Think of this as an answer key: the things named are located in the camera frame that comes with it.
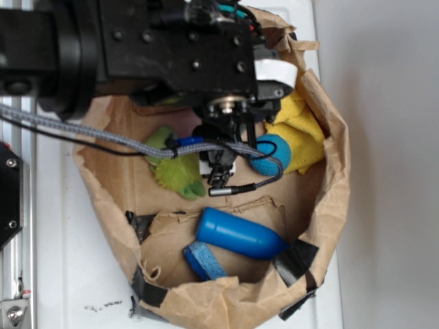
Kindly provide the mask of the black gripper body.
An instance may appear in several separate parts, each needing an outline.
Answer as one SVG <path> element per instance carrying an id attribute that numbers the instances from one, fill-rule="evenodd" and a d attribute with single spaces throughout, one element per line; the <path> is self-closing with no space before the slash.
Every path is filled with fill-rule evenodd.
<path id="1" fill-rule="evenodd" d="M 99 1 L 98 95 L 190 107 L 224 132 L 274 119 L 297 68 L 245 9 L 216 1 Z"/>

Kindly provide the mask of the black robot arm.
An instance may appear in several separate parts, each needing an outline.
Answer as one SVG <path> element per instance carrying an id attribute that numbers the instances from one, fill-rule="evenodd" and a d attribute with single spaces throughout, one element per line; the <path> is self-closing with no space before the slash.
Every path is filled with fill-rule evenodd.
<path id="1" fill-rule="evenodd" d="M 1 11 L 1 94 L 77 119 L 96 97 L 190 107 L 229 134 L 275 118 L 298 69 L 231 1 L 39 1 Z"/>

